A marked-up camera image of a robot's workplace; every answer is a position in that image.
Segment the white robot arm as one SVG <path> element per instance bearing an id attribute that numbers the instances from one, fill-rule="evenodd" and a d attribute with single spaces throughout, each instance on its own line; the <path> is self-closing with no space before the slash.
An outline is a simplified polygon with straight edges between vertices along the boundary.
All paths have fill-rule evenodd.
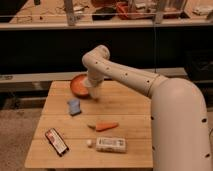
<path id="1" fill-rule="evenodd" d="M 183 78 L 168 78 L 111 62 L 99 45 L 82 57 L 84 85 L 99 86 L 106 76 L 151 99 L 153 171 L 213 171 L 207 107 L 200 89 Z"/>

